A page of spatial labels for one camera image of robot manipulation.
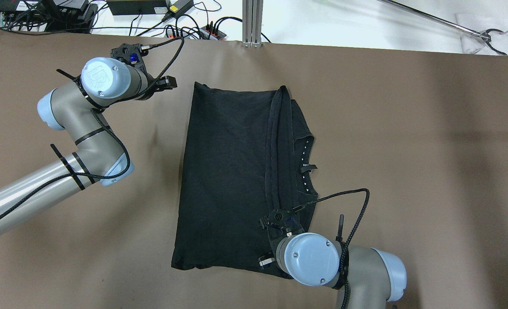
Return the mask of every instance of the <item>black cable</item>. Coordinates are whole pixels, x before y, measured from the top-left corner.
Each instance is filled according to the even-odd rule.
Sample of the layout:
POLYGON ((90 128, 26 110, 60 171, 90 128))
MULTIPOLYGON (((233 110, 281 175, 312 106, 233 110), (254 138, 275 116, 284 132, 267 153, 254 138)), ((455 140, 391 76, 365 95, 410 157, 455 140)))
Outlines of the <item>black cable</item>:
POLYGON ((141 14, 140 18, 137 20, 137 25, 139 26, 141 21, 143 20, 143 14, 141 14))
POLYGON ((214 1, 215 3, 217 3, 217 4, 218 4, 218 6, 219 6, 219 8, 218 8, 217 10, 208 10, 208 9, 206 8, 206 5, 205 5, 205 4, 204 4, 204 2, 202 2, 202 1, 201 1, 201 2, 198 2, 198 3, 195 3, 193 6, 194 6, 196 9, 198 9, 198 10, 201 10, 201 11, 206 11, 206 12, 217 12, 217 11, 221 10, 221 4, 220 4, 218 1, 216 1, 216 0, 213 0, 213 1, 214 1), (198 7, 197 7, 197 4, 201 4, 201 3, 203 4, 204 9, 201 9, 201 8, 198 8, 198 7))
MULTIPOLYGON (((79 23, 72 23, 72 22, 69 22, 69 20, 60 20, 60 19, 56 19, 56 18, 53 18, 53 16, 50 16, 48 14, 46 14, 45 12, 42 12, 40 10, 37 10, 36 7, 40 5, 40 2, 36 3, 36 4, 28 4, 27 2, 25 2, 25 4, 27 5, 28 9, 26 11, 23 11, 22 13, 20 13, 19 15, 17 15, 15 17, 15 19, 12 21, 12 23, 6 25, 6 26, 2 26, 0 27, 0 30, 7 30, 8 32, 12 32, 14 30, 12 30, 14 27, 16 26, 19 26, 19 30, 21 30, 21 27, 22 26, 27 26, 27 28, 30 30, 30 28, 32 27, 35 27, 35 26, 42 26, 44 24, 48 24, 48 22, 51 24, 53 23, 53 21, 58 21, 60 23, 64 23, 67 25, 67 27, 69 25, 73 25, 73 26, 79 26, 79 25, 82 25, 82 24, 87 24, 89 23, 92 19, 94 19, 96 16, 98 16, 98 14, 102 11, 102 10, 105 10, 108 8, 108 4, 106 4, 106 1, 105 0, 96 0, 96 1, 103 1, 105 2, 105 5, 102 6, 101 8, 99 8, 97 10, 97 12, 95 12, 90 18, 88 18, 87 20, 84 20, 82 22, 79 22, 79 23), (30 23, 28 21, 26 22, 21 22, 21 19, 22 18, 29 18, 30 17, 30 13, 33 11, 33 10, 36 10, 36 12, 42 16, 44 18, 43 21, 40 21, 40 22, 36 22, 36 23, 30 23)), ((75 28, 75 29, 65 29, 65 30, 61 30, 60 32, 67 32, 67 31, 71 31, 71 30, 85 30, 84 28, 75 28)))
POLYGON ((183 36, 183 38, 185 39, 186 37, 190 36, 190 37, 193 37, 194 39, 202 39, 202 37, 196 37, 196 35, 199 35, 200 36, 200 32, 199 30, 195 30, 195 28, 191 28, 191 27, 187 27, 187 26, 183 26, 181 27, 181 29, 183 31, 185 31, 185 33, 187 33, 187 35, 183 36))
POLYGON ((168 36, 168 28, 167 28, 167 27, 168 27, 168 26, 171 26, 171 25, 166 25, 166 26, 164 26, 164 28, 163 28, 164 32, 162 32, 162 33, 157 33, 157 34, 155 34, 155 35, 151 35, 150 37, 156 37, 156 36, 159 36, 159 35, 161 35, 161 34, 164 34, 164 36, 166 36, 166 37, 167 37, 167 36, 168 36))
MULTIPOLYGON (((202 3, 202 6, 204 6, 204 10, 206 11, 206 32, 208 33, 208 37, 206 39, 210 39, 210 36, 211 36, 211 33, 210 31, 212 31, 212 29, 210 31, 208 31, 208 24, 210 24, 210 18, 208 16, 208 9, 206 8, 206 4, 204 4, 204 2, 201 2, 202 3)), ((200 29, 198 29, 199 31, 199 36, 201 37, 201 39, 204 39, 204 35, 201 35, 200 34, 200 29)))
POLYGON ((345 289, 344 301, 342 302, 342 307, 340 307, 340 309, 346 309, 348 303, 350 302, 351 289, 350 289, 350 283, 348 281, 346 281, 346 284, 344 285, 344 289, 345 289))
POLYGON ((199 33, 199 35, 200 35, 200 33, 201 33, 201 28, 198 26, 197 21, 196 21, 194 18, 192 18, 190 15, 188 15, 188 14, 183 14, 183 15, 179 16, 178 18, 176 18, 176 28, 177 28, 177 29, 179 29, 179 28, 177 27, 177 21, 178 21, 181 17, 183 17, 183 16, 187 16, 187 17, 189 17, 189 18, 193 21, 193 23, 195 23, 195 26, 197 26, 197 29, 198 29, 198 32, 197 32, 197 33, 199 33))
POLYGON ((162 19, 160 20, 160 22, 158 24, 156 24, 150 28, 147 28, 147 30, 145 30, 144 32, 142 32, 136 36, 142 36, 142 35, 148 33, 149 31, 154 30, 156 27, 160 26, 162 23, 164 23, 166 20, 169 20, 171 17, 172 17, 172 13, 171 13, 171 11, 168 11, 166 14, 164 14, 164 17, 162 17, 162 19))
POLYGON ((132 35, 132 27, 134 26, 134 21, 136 21, 140 16, 141 14, 138 14, 136 18, 132 19, 132 22, 130 23, 130 33, 128 33, 128 36, 132 35))
MULTIPOLYGON (((236 21, 240 21, 242 23, 242 19, 238 18, 238 17, 234 17, 234 16, 225 16, 225 17, 222 17, 220 19, 218 19, 215 24, 214 24, 214 27, 216 29, 216 33, 219 32, 219 26, 221 25, 221 23, 225 20, 228 20, 228 19, 232 19, 232 20, 236 20, 236 21)), ((271 41, 267 38, 266 35, 264 35, 263 33, 261 33, 263 37, 265 37, 265 39, 271 43, 271 41)))
POLYGON ((268 38, 267 38, 267 37, 266 37, 263 33, 261 33, 261 34, 262 34, 262 37, 265 37, 265 39, 266 39, 269 43, 271 43, 271 41, 270 41, 270 40, 269 40, 269 39, 268 39, 268 38))

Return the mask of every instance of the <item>brown paper surface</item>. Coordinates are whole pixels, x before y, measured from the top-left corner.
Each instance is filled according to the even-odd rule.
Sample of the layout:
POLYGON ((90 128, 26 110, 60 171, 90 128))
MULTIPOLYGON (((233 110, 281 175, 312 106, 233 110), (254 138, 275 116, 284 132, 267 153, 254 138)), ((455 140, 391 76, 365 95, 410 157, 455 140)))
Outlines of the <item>brown paper surface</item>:
MULTIPOLYGON (((74 150, 36 103, 123 42, 0 33, 0 188, 74 150)), ((145 58, 155 75, 177 43, 145 58)), ((399 256, 399 309, 508 308, 508 57, 186 41, 178 88, 105 112, 136 171, 95 185, 0 236, 0 308, 333 308, 336 292, 233 270, 170 267, 193 82, 237 91, 286 85, 315 135, 321 196, 369 188, 353 244, 399 256)), ((348 230, 364 196, 317 206, 311 231, 348 230)))

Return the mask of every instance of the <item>electrical cord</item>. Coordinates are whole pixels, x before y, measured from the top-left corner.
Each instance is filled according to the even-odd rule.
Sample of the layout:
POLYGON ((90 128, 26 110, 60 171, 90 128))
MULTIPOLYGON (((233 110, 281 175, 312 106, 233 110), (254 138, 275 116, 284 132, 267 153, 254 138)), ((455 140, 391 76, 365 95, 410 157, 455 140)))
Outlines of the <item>electrical cord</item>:
MULTIPOLYGON (((137 25, 138 26, 140 25, 142 19, 143 19, 143 14, 141 14, 140 18, 137 20, 137 25)), ((137 34, 137 29, 135 29, 135 31, 134 31, 134 36, 136 36, 136 34, 137 34)))
POLYGON ((128 33, 128 36, 132 35, 132 27, 134 26, 134 21, 136 21, 140 16, 141 14, 138 14, 136 18, 132 19, 132 22, 130 23, 130 33, 128 33))
POLYGON ((350 302, 351 289, 350 289, 350 282, 349 281, 346 281, 346 283, 344 285, 344 289, 345 289, 344 301, 342 302, 342 306, 340 307, 340 309, 346 309, 348 303, 350 302))
MULTIPOLYGON (((50 16, 50 15, 46 14, 45 12, 42 12, 41 10, 38 10, 37 6, 40 5, 40 2, 37 2, 36 4, 29 4, 28 2, 25 2, 26 6, 27 6, 27 10, 21 12, 19 15, 15 16, 11 20, 8 20, 5 23, 5 25, 0 27, 0 30, 8 30, 8 32, 12 32, 12 31, 14 31, 13 29, 15 27, 18 27, 18 31, 20 31, 22 27, 26 27, 30 31, 32 28, 34 28, 34 27, 40 27, 42 25, 46 25, 46 28, 47 28, 54 21, 58 21, 59 23, 62 23, 62 24, 64 24, 66 26, 66 29, 64 31, 70 31, 71 29, 69 29, 69 26, 75 26, 76 27, 76 26, 80 26, 80 25, 84 25, 84 24, 89 24, 94 18, 96 18, 99 15, 99 13, 102 10, 105 10, 105 9, 108 8, 108 4, 106 4, 105 0, 94 0, 94 1, 105 2, 105 5, 102 6, 101 8, 99 8, 97 10, 97 12, 92 14, 92 16, 90 18, 88 18, 86 20, 83 20, 81 22, 78 22, 78 23, 71 22, 69 20, 57 19, 57 18, 54 18, 53 16, 50 16), (32 20, 31 20, 32 19, 32 14, 31 13, 33 11, 35 12, 35 14, 37 14, 38 16, 43 18, 43 20, 42 21, 34 21, 34 22, 32 22, 32 20)), ((82 28, 75 28, 73 30, 87 30, 87 29, 82 27, 82 28)))
POLYGON ((195 23, 195 26, 197 26, 197 33, 198 33, 199 37, 201 37, 201 38, 202 38, 202 37, 204 37, 204 34, 203 34, 203 33, 201 33, 201 28, 200 28, 200 27, 198 26, 198 24, 197 24, 197 21, 196 21, 194 18, 192 18, 190 15, 188 15, 188 14, 183 14, 183 15, 179 16, 178 18, 176 18, 176 28, 177 28, 177 29, 179 29, 179 28, 177 27, 177 21, 178 21, 181 17, 183 17, 183 16, 187 16, 187 17, 189 17, 189 19, 191 19, 191 20, 193 21, 193 23, 195 23))
POLYGON ((201 39, 201 38, 195 36, 195 34, 197 34, 197 30, 195 30, 194 28, 191 28, 191 27, 184 26, 184 27, 181 27, 181 28, 175 28, 173 25, 166 25, 163 29, 164 29, 164 32, 157 33, 155 35, 152 35, 151 37, 156 37, 156 36, 159 36, 159 35, 164 35, 165 37, 169 38, 170 36, 168 34, 168 31, 171 30, 172 33, 173 33, 172 34, 173 36, 171 37, 172 39, 174 37, 178 36, 177 32, 179 32, 179 31, 181 31, 182 33, 186 33, 187 34, 187 35, 183 35, 182 34, 184 39, 187 38, 187 37, 191 37, 193 39, 201 39))
POLYGON ((162 17, 162 19, 160 20, 159 23, 157 23, 156 25, 150 27, 150 28, 146 28, 145 31, 143 31, 142 33, 136 35, 136 36, 142 36, 146 33, 148 33, 149 31, 151 30, 154 30, 156 27, 160 26, 161 24, 163 24, 166 20, 169 20, 170 18, 172 17, 172 14, 171 14, 171 11, 168 11, 166 14, 164 14, 164 17, 162 17))
MULTIPOLYGON (((225 16, 225 17, 222 17, 220 19, 218 19, 215 24, 214 24, 214 27, 216 29, 216 33, 219 32, 219 26, 221 25, 221 23, 225 20, 228 20, 228 19, 232 19, 232 20, 236 20, 236 21, 240 21, 242 23, 242 19, 238 18, 238 17, 234 17, 234 16, 225 16)), ((269 43, 271 43, 271 41, 267 38, 266 35, 264 35, 263 33, 262 34, 262 37, 264 37, 269 43)))
MULTIPOLYGON (((208 8, 206 8, 206 4, 204 4, 204 2, 200 2, 200 3, 202 3, 202 6, 204 6, 204 11, 206 12, 206 28, 208 28, 208 24, 210 24, 210 18, 208 16, 208 8)), ((207 39, 210 39, 210 35, 211 35, 210 31, 206 31, 206 32, 208 33, 207 39)))
POLYGON ((206 11, 206 12, 218 12, 219 10, 221 10, 221 4, 220 4, 218 1, 216 1, 216 0, 213 0, 213 1, 214 1, 216 4, 218 4, 218 6, 219 6, 219 8, 218 8, 218 9, 216 9, 216 10, 208 10, 208 9, 206 8, 206 5, 204 4, 204 2, 203 2, 203 1, 193 4, 193 6, 194 6, 197 10, 201 10, 201 11, 206 11), (198 4, 202 4, 202 5, 204 6, 204 9, 201 9, 201 8, 197 7, 197 5, 198 5, 198 4))
MULTIPOLYGON (((150 48, 153 49, 153 48, 157 48, 157 47, 169 44, 169 43, 171 43, 173 41, 176 41, 177 39, 181 40, 181 44, 179 45, 179 47, 177 49, 177 52, 175 53, 174 57, 169 61, 169 63, 160 72, 160 74, 154 79, 154 81, 145 90, 143 90, 137 96, 134 96, 134 97, 142 96, 148 90, 150 90, 156 84, 156 82, 158 82, 161 79, 162 75, 166 72, 166 70, 168 70, 168 68, 170 68, 170 65, 172 65, 174 63, 174 61, 177 59, 177 56, 179 55, 179 53, 181 51, 181 48, 183 47, 184 39, 182 37, 177 37, 175 39, 170 39, 170 40, 168 40, 166 42, 150 45, 150 48)), ((130 154, 128 153, 128 150, 126 149, 126 146, 124 145, 124 143, 122 143, 122 141, 111 130, 109 130, 103 124, 103 122, 101 121, 101 118, 99 118, 99 115, 97 115, 99 113, 98 111, 96 111, 94 108, 92 108, 90 111, 91 111, 91 114, 93 115, 93 117, 96 119, 97 123, 101 126, 101 128, 103 128, 103 130, 105 132, 107 132, 107 134, 109 134, 118 143, 118 145, 122 148, 122 151, 124 152, 124 155, 126 156, 126 167, 124 168, 124 170, 122 170, 118 174, 115 174, 115 175, 112 175, 112 176, 102 176, 102 175, 95 175, 95 174, 90 174, 90 173, 73 173, 73 174, 68 173, 68 174, 63 174, 61 176, 57 176, 55 178, 52 178, 52 179, 48 180, 47 182, 44 182, 43 184, 38 186, 36 189, 31 191, 26 196, 24 196, 16 204, 14 204, 10 209, 4 211, 4 213, 2 213, 0 215, 0 220, 3 219, 5 216, 9 215, 10 213, 12 213, 12 211, 17 209, 20 205, 25 203, 29 198, 31 198, 34 194, 38 193, 43 188, 49 186, 50 184, 53 184, 54 182, 62 180, 64 178, 72 177, 73 175, 75 175, 75 176, 86 176, 86 177, 89 177, 89 178, 97 178, 97 179, 113 179, 113 178, 117 178, 117 177, 120 177, 120 176, 124 175, 125 172, 128 171, 128 169, 130 168, 131 160, 130 160, 130 154)))

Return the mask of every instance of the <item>ur robot arm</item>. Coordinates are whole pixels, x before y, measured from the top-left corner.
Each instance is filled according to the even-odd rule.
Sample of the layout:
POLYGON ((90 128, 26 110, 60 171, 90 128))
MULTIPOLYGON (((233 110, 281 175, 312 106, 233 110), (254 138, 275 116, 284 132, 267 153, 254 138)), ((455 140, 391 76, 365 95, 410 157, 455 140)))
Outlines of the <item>ur robot arm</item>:
POLYGON ((259 265, 276 264, 301 284, 338 290, 338 309, 384 309, 386 302, 399 300, 407 287, 407 271, 401 259, 375 248, 350 246, 369 196, 366 188, 344 191, 292 209, 276 209, 261 217, 260 227, 267 230, 272 251, 258 258, 259 265), (366 192, 366 199, 345 242, 344 215, 340 215, 335 241, 318 233, 306 233, 295 219, 305 206, 362 191, 366 192))
POLYGON ((154 92, 177 86, 171 76, 162 77, 175 60, 181 45, 160 76, 146 72, 143 56, 148 50, 165 45, 122 44, 111 52, 111 58, 88 61, 82 74, 52 90, 38 102, 38 113, 49 127, 65 130, 77 151, 0 189, 0 235, 37 213, 84 190, 95 182, 108 186, 134 170, 124 144, 111 131, 101 114, 122 100, 146 100, 154 92))

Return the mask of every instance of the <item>white cloth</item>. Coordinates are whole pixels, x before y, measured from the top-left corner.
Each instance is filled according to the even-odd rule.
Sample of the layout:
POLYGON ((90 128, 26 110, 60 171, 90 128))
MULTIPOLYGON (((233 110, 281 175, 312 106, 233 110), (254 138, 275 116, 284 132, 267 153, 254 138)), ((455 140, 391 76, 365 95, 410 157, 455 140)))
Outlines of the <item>white cloth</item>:
MULTIPOLYGON (((491 32, 490 35, 492 37, 491 45, 493 45, 495 49, 508 54, 508 19, 471 14, 456 14, 456 21, 458 24, 479 31, 480 33, 491 28, 507 31, 507 33, 504 34, 491 32)), ((462 50, 466 54, 498 55, 482 42, 481 39, 462 34, 460 36, 460 41, 462 41, 462 50)))

